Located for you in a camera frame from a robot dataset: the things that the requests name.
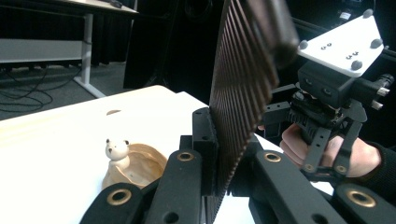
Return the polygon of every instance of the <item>comb teeth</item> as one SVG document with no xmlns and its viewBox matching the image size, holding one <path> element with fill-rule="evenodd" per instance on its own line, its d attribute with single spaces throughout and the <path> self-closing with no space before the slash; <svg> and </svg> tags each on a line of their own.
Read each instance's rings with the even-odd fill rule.
<svg viewBox="0 0 396 224">
<path fill-rule="evenodd" d="M 277 86 L 276 70 L 254 33 L 255 23 L 247 6 L 232 0 L 224 24 L 209 103 L 219 139 L 218 198 L 212 215 L 233 178 L 248 140 L 255 132 Z"/>
</svg>

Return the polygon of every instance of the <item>small bear figurine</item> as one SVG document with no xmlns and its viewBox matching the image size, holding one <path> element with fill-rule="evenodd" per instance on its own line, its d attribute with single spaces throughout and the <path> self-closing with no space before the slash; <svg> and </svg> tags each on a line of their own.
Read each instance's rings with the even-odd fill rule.
<svg viewBox="0 0 396 224">
<path fill-rule="evenodd" d="M 129 142 L 124 141 L 110 141 L 106 140 L 106 155 L 111 161 L 108 163 L 108 166 L 117 166 L 120 170 L 125 170 L 128 168 L 129 161 Z"/>
</svg>

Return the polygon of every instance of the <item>finger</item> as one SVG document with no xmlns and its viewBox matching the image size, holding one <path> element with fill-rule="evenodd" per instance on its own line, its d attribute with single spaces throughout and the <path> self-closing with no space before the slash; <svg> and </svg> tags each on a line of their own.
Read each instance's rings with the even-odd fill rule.
<svg viewBox="0 0 396 224">
<path fill-rule="evenodd" d="M 335 136 L 332 140 L 329 141 L 325 151 L 323 152 L 323 157 L 320 163 L 322 166 L 332 166 L 343 142 L 344 139 L 340 136 Z"/>
<path fill-rule="evenodd" d="M 305 160 L 308 153 L 308 145 L 301 137 L 301 129 L 296 124 L 291 124 L 289 128 L 282 133 L 282 139 L 290 150 L 301 160 Z"/>
<path fill-rule="evenodd" d="M 357 138 L 353 144 L 349 162 L 349 171 L 346 176 L 359 177 L 367 175 L 381 164 L 381 154 L 377 148 Z"/>
<path fill-rule="evenodd" d="M 290 147 L 284 142 L 281 141 L 279 144 L 280 148 L 283 149 L 283 154 L 285 154 L 295 165 L 301 166 L 303 164 L 303 160 L 300 159 L 291 149 Z"/>
</svg>

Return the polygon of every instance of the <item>white mounting plate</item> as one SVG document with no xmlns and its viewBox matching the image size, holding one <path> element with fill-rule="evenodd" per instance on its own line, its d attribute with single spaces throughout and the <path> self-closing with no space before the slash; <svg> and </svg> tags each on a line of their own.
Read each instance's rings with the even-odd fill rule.
<svg viewBox="0 0 396 224">
<path fill-rule="evenodd" d="M 374 40 L 380 43 L 377 48 L 371 48 Z M 360 16 L 306 43 L 306 48 L 300 44 L 299 55 L 349 77 L 360 77 L 384 48 L 373 15 Z"/>
</svg>

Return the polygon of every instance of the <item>screw hole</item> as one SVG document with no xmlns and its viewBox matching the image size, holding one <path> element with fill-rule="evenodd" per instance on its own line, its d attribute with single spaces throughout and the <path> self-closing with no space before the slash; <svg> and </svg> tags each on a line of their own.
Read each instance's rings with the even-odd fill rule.
<svg viewBox="0 0 396 224">
<path fill-rule="evenodd" d="M 165 217 L 163 218 L 163 221 L 165 223 L 176 223 L 178 221 L 178 215 L 174 212 L 170 212 L 165 215 Z"/>
<path fill-rule="evenodd" d="M 180 161 L 191 161 L 194 156 L 190 152 L 182 152 L 177 155 L 177 159 Z"/>
<path fill-rule="evenodd" d="M 326 88 L 323 88 L 322 91 L 323 91 L 323 93 L 326 94 L 327 96 L 332 96 L 332 93 L 331 93 L 329 90 L 327 90 Z"/>
<path fill-rule="evenodd" d="M 132 192 L 128 189 L 116 189 L 107 196 L 107 202 L 111 205 L 122 205 L 132 197 Z"/>
<path fill-rule="evenodd" d="M 347 168 L 345 168 L 344 166 L 337 166 L 337 171 L 340 173 L 345 173 L 347 171 Z"/>
<path fill-rule="evenodd" d="M 265 153 L 264 158 L 266 160 L 272 161 L 272 162 L 278 162 L 281 160 L 281 158 L 278 155 L 276 155 L 275 153 L 271 153 L 271 152 Z"/>
<path fill-rule="evenodd" d="M 305 81 L 305 83 L 306 83 L 308 86 L 312 86 L 312 82 L 311 82 L 311 80 L 309 80 L 308 78 L 306 78 L 304 81 Z"/>
<path fill-rule="evenodd" d="M 305 166 L 305 169 L 311 171 L 311 170 L 314 169 L 314 167 L 313 167 L 311 164 L 307 164 L 307 165 Z"/>
<path fill-rule="evenodd" d="M 327 224 L 327 223 L 329 223 L 327 218 L 324 217 L 323 215 L 320 215 L 320 214 L 312 215 L 312 220 L 314 220 L 314 222 L 318 223 L 318 224 Z"/>
<path fill-rule="evenodd" d="M 370 195 L 357 190 L 350 190 L 346 193 L 350 201 L 363 207 L 374 207 L 376 205 L 375 199 Z"/>
<path fill-rule="evenodd" d="M 120 110 L 110 110 L 110 111 L 108 111 L 106 113 L 106 115 L 109 116 L 109 115 L 112 115 L 112 114 L 115 114 L 115 113 L 119 113 L 119 112 L 120 112 Z"/>
</svg>

